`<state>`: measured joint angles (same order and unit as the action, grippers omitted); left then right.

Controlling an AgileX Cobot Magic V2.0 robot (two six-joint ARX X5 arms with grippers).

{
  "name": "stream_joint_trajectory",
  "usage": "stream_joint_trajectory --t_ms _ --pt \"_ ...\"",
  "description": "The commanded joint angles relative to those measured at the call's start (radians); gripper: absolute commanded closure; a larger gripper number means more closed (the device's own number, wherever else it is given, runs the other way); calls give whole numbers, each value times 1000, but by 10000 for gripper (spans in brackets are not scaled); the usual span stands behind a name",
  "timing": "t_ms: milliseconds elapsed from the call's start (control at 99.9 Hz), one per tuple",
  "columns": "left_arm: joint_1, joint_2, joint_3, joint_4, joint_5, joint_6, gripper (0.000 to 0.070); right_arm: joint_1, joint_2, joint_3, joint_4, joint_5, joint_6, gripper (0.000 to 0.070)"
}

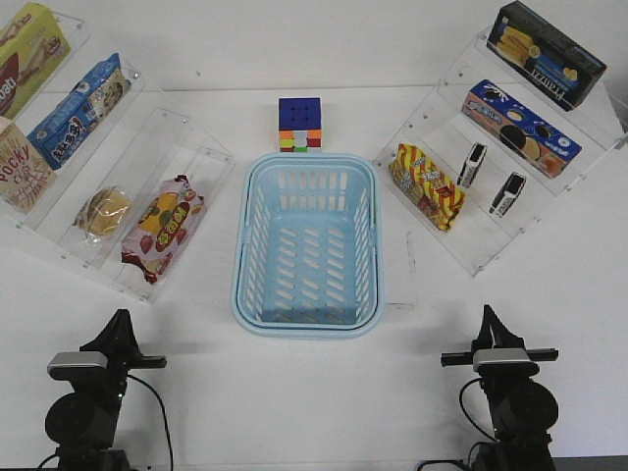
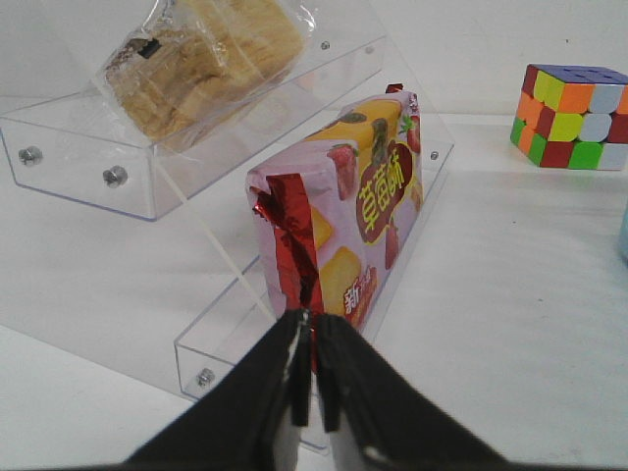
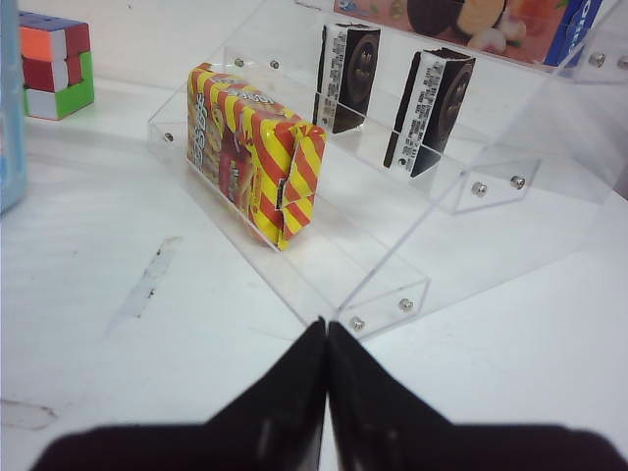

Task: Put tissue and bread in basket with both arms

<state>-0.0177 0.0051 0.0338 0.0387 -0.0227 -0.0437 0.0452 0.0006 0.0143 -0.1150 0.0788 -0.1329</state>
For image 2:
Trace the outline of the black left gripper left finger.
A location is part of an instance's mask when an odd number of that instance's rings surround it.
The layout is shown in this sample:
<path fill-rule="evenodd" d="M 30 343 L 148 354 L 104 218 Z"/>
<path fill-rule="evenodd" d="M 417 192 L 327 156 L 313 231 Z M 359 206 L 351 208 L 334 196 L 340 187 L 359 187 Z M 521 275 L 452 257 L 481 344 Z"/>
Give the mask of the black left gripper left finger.
<path fill-rule="evenodd" d="M 288 311 L 211 392 L 128 465 L 294 465 L 308 423 L 310 316 Z"/>

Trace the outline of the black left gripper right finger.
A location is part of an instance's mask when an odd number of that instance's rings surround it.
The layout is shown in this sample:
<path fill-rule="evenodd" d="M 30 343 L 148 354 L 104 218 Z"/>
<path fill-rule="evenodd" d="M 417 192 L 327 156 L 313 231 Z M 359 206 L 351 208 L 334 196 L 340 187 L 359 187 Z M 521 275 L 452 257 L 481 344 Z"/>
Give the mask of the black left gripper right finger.
<path fill-rule="evenodd" d="M 324 428 L 336 465 L 506 465 L 417 392 L 340 316 L 315 320 Z"/>

